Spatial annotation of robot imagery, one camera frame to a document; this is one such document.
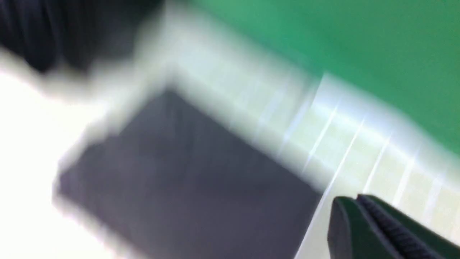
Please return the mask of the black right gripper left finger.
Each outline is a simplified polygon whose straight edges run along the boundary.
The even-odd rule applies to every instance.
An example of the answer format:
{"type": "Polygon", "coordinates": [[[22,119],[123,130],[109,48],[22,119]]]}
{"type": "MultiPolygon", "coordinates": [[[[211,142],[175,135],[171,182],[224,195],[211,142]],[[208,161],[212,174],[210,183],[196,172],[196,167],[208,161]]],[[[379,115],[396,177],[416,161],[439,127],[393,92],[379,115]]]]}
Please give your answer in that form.
{"type": "Polygon", "coordinates": [[[332,201],[327,245],[332,259],[399,258],[364,206],[345,196],[332,201]]]}

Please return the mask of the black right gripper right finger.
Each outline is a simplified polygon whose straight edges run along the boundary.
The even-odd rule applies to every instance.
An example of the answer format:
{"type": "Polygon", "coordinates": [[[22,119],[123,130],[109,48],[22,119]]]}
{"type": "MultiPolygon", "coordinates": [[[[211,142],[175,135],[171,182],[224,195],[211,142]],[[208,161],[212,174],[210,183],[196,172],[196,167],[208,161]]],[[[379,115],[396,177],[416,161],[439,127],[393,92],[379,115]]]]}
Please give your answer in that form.
{"type": "Polygon", "coordinates": [[[386,240],[404,259],[458,259],[459,246],[431,231],[374,195],[360,194],[363,205],[386,240]]]}

